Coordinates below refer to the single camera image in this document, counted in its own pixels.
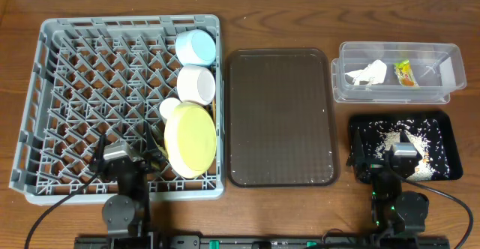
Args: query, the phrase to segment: dish rack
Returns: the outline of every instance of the dish rack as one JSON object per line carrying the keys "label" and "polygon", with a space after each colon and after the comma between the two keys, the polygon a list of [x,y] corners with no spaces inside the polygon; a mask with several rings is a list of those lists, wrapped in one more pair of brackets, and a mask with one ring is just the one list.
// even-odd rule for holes
{"label": "dish rack", "polygon": [[[176,35],[202,29],[215,40],[214,102],[206,107],[217,131],[217,154],[198,178],[182,178],[169,163],[148,176],[152,201],[209,200],[224,192],[224,81],[220,22],[213,15],[48,19],[40,28],[33,72],[13,161],[10,188],[30,203],[52,205],[93,172],[86,167],[101,134],[143,152],[147,121],[161,136],[158,106],[178,97],[182,65]],[[95,179],[70,204],[104,203],[115,182]]]}

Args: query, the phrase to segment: transparent container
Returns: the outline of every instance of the transparent container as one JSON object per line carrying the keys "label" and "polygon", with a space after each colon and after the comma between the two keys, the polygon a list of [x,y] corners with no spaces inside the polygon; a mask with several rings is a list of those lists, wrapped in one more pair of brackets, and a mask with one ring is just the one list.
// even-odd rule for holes
{"label": "transparent container", "polygon": [[[353,85],[346,73],[365,69],[377,59],[387,64],[385,81]],[[398,82],[395,63],[407,59],[418,87]],[[446,104],[451,92],[467,86],[460,49],[453,43],[344,42],[331,71],[338,103]]]}

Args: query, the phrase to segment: dark rectangular tray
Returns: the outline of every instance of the dark rectangular tray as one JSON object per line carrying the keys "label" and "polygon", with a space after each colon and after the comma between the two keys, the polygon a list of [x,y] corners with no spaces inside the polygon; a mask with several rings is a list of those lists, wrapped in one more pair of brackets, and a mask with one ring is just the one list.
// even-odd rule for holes
{"label": "dark rectangular tray", "polygon": [[365,156],[376,156],[375,154],[378,151],[375,152],[375,150],[380,144],[379,135],[389,131],[398,121],[407,121],[404,123],[408,124],[409,128],[403,127],[403,130],[410,133],[425,134],[426,138],[431,141],[431,145],[427,148],[428,156],[432,158],[429,164],[435,170],[431,181],[461,178],[464,171],[458,154],[452,123],[443,111],[355,115],[349,120],[350,143],[353,143],[353,136],[358,130],[364,143]]}
{"label": "dark rectangular tray", "polygon": [[329,63],[318,49],[239,50],[226,69],[227,176],[239,187],[338,177]]}

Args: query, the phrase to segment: wood grain surface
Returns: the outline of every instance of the wood grain surface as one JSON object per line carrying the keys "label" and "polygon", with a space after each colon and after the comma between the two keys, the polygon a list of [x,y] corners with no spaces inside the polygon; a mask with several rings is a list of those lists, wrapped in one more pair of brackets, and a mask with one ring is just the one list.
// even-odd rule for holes
{"label": "wood grain surface", "polygon": [[[354,113],[442,109],[451,119],[464,175],[428,185],[453,194],[480,218],[480,0],[8,0],[0,26],[0,248],[22,248],[27,232],[47,209],[8,188],[14,149],[41,23],[59,17],[215,14],[224,58],[233,50],[313,47],[331,61],[344,41],[411,41],[457,44],[468,85],[445,106],[335,104],[341,175],[331,187],[239,189],[226,184],[215,201],[153,205],[154,223],[169,234],[206,236],[320,236],[336,227],[371,229],[371,187],[344,165],[347,121]],[[404,185],[404,190],[415,188]],[[432,193],[429,235],[456,245],[467,213]],[[102,205],[57,208],[33,236],[31,248],[72,248],[78,235],[105,234]],[[480,224],[464,248],[480,247]]]}

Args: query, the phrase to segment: snack bag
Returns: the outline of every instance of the snack bag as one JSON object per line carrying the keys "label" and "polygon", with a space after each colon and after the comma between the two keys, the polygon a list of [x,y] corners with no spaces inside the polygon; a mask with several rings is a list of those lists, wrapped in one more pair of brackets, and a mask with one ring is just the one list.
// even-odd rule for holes
{"label": "snack bag", "polygon": [[413,76],[412,68],[410,67],[410,61],[405,60],[401,63],[395,64],[395,74],[398,77],[398,82],[402,86],[409,86],[409,87],[418,87],[419,84],[415,81],[415,77]]}

